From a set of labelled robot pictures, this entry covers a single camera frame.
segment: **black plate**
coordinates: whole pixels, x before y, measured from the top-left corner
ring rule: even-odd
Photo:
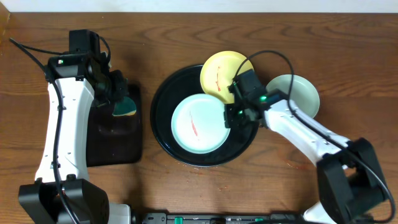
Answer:
[[[173,112],[186,97],[204,93],[200,86],[202,65],[183,68],[168,77],[157,90],[150,108],[150,125],[156,140],[172,157],[195,166],[216,166],[229,162],[244,152],[256,136],[258,125],[231,130],[218,149],[206,154],[194,154],[175,141],[171,122]]]

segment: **white plate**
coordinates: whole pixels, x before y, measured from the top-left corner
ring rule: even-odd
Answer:
[[[195,94],[185,98],[172,116],[174,139],[183,149],[195,154],[218,149],[229,131],[224,125],[224,103],[211,95]]]
[[[291,79],[292,75],[280,75],[271,80],[266,89],[279,89],[287,94]],[[318,91],[308,80],[298,75],[293,79],[292,100],[308,116],[314,118],[317,115],[320,106]]]

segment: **green sponge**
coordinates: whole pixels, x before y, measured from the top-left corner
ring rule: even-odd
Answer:
[[[123,100],[114,104],[112,116],[132,116],[137,112],[135,102],[129,97],[123,97]]]

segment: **red mark on plate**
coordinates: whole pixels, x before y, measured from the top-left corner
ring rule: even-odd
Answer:
[[[195,135],[198,137],[198,132],[197,132],[197,129],[196,129],[196,127],[195,127],[195,124],[193,123],[193,118],[192,118],[191,112],[189,113],[189,115],[191,116],[191,125],[192,125],[193,132],[194,132]]]
[[[216,81],[216,84],[217,84],[217,88],[218,88],[218,91],[221,91],[221,88],[220,88],[220,86],[218,85],[218,72],[220,71],[220,66],[218,67],[218,69],[217,69],[217,81]]]

